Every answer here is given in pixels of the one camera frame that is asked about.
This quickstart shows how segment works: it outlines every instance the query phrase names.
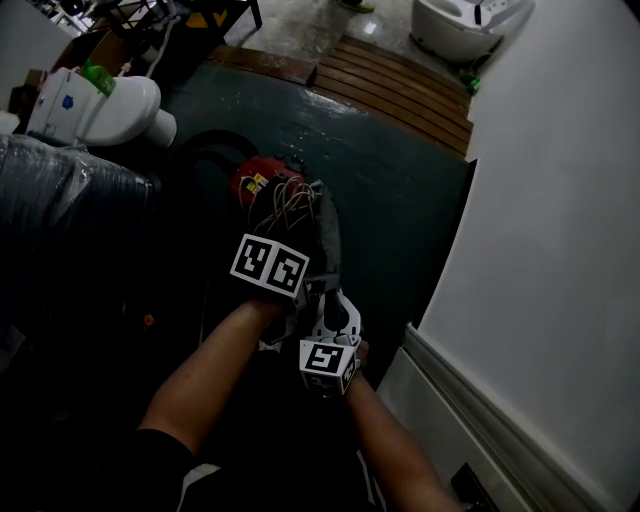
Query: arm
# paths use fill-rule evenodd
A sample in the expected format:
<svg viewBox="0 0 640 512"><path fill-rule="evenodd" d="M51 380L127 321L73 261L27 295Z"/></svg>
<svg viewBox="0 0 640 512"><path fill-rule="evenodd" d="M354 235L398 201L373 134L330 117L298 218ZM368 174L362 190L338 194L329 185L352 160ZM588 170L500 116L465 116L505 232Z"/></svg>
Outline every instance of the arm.
<svg viewBox="0 0 640 512"><path fill-rule="evenodd" d="M358 372L345 395L367 461L400 512L459 512L420 447Z"/></svg>
<svg viewBox="0 0 640 512"><path fill-rule="evenodd" d="M262 331L280 311L276 303L257 300L238 307L160 387L139 429L165 432L197 454Z"/></svg>

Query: wet floor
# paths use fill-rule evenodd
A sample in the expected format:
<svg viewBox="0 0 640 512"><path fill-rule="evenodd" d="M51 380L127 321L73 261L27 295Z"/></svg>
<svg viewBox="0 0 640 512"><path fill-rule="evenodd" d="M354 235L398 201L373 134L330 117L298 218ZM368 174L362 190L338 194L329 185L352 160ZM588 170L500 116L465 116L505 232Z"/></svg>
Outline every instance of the wet floor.
<svg viewBox="0 0 640 512"><path fill-rule="evenodd" d="M340 7L336 0L258 0L263 26L255 29L248 9L229 30L227 44L315 61L343 34L402 55L442 75L451 68L427 55L411 40L412 0L369 0L371 14Z"/></svg>

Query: wire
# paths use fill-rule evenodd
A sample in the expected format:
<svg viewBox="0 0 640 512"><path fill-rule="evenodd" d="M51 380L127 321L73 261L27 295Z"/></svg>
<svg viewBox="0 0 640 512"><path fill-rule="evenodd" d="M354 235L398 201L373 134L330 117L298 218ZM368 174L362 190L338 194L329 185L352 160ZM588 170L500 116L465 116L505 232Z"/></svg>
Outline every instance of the wire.
<svg viewBox="0 0 640 512"><path fill-rule="evenodd" d="M251 229L249 216L257 195L258 194L256 193L253 201L251 202L251 207L249 208L249 214L247 216L249 231L254 235L257 235L261 230L264 230L264 236L267 236L271 233L274 227L277 227L278 231L280 231L282 229L281 219L284 219L284 228L287 231L291 230L291 228L309 216L311 216L311 221L315 224L315 219L313 218L313 204L316 200L316 192L309 184L305 183L304 179L300 176L293 176L286 182L279 183L274 187L271 197L273 202L273 212ZM295 212L299 212L307 208L309 209L309 212L305 212L298 218L291 217Z"/></svg>
<svg viewBox="0 0 640 512"><path fill-rule="evenodd" d="M167 5L169 7L169 16L171 17L171 19L167 24L167 30L164 33L164 39L162 40L162 45L158 50L158 56L151 63L151 66L149 66L149 69L147 70L147 74L145 75L147 78L151 78L151 75L153 75L153 72L156 70L156 66L162 60L164 51L166 50L167 45L169 44L169 37L171 37L171 29L173 29L174 25L180 23L180 16L178 16L176 13L176 6L173 3L173 0L167 0Z"/></svg>

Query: toilet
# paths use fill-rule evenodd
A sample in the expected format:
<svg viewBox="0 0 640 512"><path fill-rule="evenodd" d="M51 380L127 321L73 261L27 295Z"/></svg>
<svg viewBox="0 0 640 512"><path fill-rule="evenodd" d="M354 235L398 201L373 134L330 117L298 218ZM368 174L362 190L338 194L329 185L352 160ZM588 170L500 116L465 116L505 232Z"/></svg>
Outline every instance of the toilet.
<svg viewBox="0 0 640 512"><path fill-rule="evenodd" d="M57 145L113 146L142 136L157 146L171 146L176 120L160 109L158 84L142 76L115 81L107 97L80 75L58 69L44 84L27 134Z"/></svg>
<svg viewBox="0 0 640 512"><path fill-rule="evenodd" d="M489 54L534 7L533 0L414 0L411 36L456 63Z"/></svg>

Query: cardboard box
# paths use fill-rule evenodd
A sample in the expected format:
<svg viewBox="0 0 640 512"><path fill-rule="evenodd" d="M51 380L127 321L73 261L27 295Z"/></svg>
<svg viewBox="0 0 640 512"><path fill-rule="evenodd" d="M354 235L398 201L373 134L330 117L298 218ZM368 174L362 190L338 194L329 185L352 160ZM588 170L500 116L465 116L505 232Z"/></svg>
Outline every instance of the cardboard box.
<svg viewBox="0 0 640 512"><path fill-rule="evenodd" d="M82 66L87 59L94 66L104 67L111 76L118 76L123 64L131 59L131 54L125 42L111 30L89 32L67 45L51 71Z"/></svg>

